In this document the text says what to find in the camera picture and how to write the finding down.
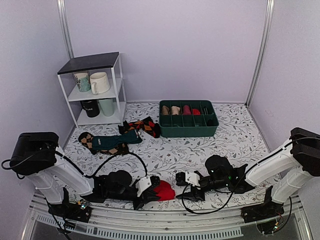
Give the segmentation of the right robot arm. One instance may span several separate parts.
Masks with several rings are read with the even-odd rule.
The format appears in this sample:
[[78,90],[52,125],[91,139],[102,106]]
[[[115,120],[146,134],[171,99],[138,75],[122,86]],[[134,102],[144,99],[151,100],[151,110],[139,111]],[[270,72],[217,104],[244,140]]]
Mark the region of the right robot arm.
[[320,136],[296,127],[290,138],[269,155],[254,163],[233,167],[229,160],[212,155],[205,161],[208,176],[198,171],[176,174],[178,186],[190,186],[189,192],[177,195],[178,199],[204,201],[205,192],[228,188],[231,193],[244,194],[266,179],[287,169],[298,168],[312,177],[320,175]]

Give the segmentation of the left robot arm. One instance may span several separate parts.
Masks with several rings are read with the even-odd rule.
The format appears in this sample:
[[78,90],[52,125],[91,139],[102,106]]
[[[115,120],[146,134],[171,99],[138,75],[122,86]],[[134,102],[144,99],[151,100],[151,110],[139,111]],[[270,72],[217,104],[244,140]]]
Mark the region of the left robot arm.
[[75,210],[74,205],[65,199],[67,191],[56,179],[90,203],[104,203],[107,199],[131,201],[133,208],[138,210],[161,199],[155,191],[161,183],[159,177],[146,175],[133,181],[125,170],[107,175],[98,175],[97,172],[85,175],[65,155],[58,141],[59,137],[54,132],[21,133],[7,169],[29,178],[63,217],[70,217]]

